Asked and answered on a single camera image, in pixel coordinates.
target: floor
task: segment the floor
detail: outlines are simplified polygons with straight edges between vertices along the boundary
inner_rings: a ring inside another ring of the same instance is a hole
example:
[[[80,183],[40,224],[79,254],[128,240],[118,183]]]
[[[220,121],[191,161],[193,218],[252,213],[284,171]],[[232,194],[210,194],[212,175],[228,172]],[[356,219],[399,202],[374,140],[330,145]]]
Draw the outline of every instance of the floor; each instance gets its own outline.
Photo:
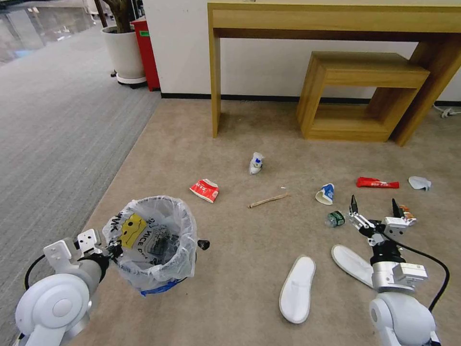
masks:
[[[305,141],[292,103],[224,101],[219,136],[212,139],[210,107],[208,100],[162,100],[86,225],[102,229],[132,199],[182,198],[199,236],[211,241],[209,250],[199,250],[195,277],[143,298],[110,269],[91,323],[72,346],[378,345],[368,317],[374,291],[342,272],[330,256],[335,244],[364,258],[372,256],[371,249],[353,227],[324,225],[329,212],[347,210],[351,194],[370,218],[389,216],[392,198],[416,215],[404,243],[450,267],[452,278],[434,317],[442,344],[458,344],[461,117],[429,114],[400,148],[392,142]],[[250,176],[254,151],[266,158],[262,171]],[[406,181],[411,175],[430,179],[432,190],[413,190]],[[359,176],[397,180],[401,187],[357,188]],[[214,204],[188,190],[201,178],[219,185]],[[329,182],[336,186],[330,207],[314,198]],[[291,197],[247,208],[284,191]],[[309,318],[293,325],[281,316],[278,299],[301,254],[311,256],[317,269]],[[443,270],[408,251],[402,255],[426,266],[430,280],[416,298],[428,305]]]
[[[84,6],[83,0],[28,1],[0,11],[0,66],[99,26]]]
[[[0,67],[0,344],[28,266],[85,225],[160,94],[110,77],[99,27]],[[32,281],[51,272],[43,263]]]

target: white slipper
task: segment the white slipper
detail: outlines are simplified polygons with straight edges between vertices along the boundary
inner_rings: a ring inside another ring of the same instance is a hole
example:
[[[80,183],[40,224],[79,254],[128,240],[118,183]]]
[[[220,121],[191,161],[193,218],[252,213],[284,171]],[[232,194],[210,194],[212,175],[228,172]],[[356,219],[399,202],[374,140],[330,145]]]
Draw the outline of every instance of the white slipper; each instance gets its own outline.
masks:
[[[335,263],[347,274],[373,288],[373,282],[371,281],[373,267],[370,263],[343,245],[335,245],[331,248],[331,256]]]
[[[291,323],[303,323],[309,315],[315,262],[301,255],[294,262],[280,292],[280,311]]]

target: wooden stool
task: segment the wooden stool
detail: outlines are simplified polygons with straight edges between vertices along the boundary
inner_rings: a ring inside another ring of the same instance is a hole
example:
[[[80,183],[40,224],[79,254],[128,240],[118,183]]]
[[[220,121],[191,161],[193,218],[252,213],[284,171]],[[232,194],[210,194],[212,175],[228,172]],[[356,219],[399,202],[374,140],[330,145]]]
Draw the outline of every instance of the wooden stool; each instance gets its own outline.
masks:
[[[312,52],[296,112],[303,136],[385,142],[427,76],[396,53]],[[368,105],[319,106],[326,85],[377,88]]]

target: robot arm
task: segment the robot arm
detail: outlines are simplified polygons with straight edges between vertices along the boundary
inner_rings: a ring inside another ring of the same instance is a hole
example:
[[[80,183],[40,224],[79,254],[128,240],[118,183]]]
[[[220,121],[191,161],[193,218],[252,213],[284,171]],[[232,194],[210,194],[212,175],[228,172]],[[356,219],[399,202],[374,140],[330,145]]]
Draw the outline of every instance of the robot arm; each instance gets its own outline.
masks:
[[[119,247],[99,249],[93,229],[80,233],[77,241],[79,248],[66,238],[43,249],[56,274],[38,281],[21,297],[15,314],[24,334],[20,346],[59,346],[88,324],[91,298]]]
[[[428,278],[423,265],[406,263],[395,243],[409,223],[392,200],[393,217],[383,222],[368,220],[358,213],[352,196],[349,219],[373,248],[373,288],[379,293],[369,306],[373,325],[383,346],[437,346],[434,317],[428,308],[410,294],[417,283]]]

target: green label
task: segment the green label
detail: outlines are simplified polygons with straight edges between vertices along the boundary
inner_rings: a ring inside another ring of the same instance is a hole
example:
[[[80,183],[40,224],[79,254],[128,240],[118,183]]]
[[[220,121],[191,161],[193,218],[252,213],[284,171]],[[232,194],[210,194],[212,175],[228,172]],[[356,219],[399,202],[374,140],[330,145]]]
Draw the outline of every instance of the green label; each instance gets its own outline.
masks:
[[[337,226],[344,224],[344,216],[339,211],[334,211],[330,215],[335,218]]]

